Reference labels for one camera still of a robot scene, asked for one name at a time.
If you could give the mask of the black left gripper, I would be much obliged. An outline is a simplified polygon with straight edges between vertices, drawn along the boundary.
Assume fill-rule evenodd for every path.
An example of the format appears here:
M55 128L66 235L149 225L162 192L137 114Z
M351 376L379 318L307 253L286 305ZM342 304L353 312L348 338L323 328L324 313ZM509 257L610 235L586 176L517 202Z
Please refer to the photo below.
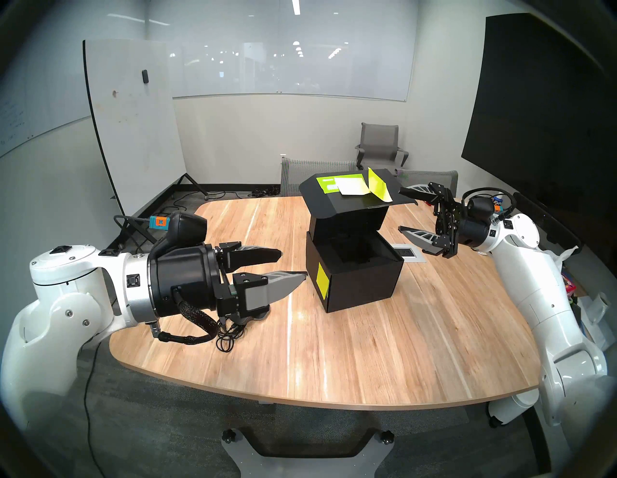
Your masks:
M152 304L159 317L180 313L180 299L193 307L217 311L218 316L237 313L237 296L220 273L276 263L279 249L243 246L241 242L179 247L155 243L148 260ZM266 274L235 273L233 284L239 310L253 312L268 308L294 292L306 280L305 271L274 271Z

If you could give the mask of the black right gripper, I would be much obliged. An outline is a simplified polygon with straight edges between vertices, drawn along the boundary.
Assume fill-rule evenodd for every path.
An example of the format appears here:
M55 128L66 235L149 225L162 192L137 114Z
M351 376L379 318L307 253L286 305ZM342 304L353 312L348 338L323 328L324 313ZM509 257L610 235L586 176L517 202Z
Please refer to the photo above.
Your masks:
M401 187L399 194L436 205L436 233L399 226L399 232L424 253L449 259L457 254L458 245L477 247L489 236L495 213L491 198L456 202L448 187L434 182Z

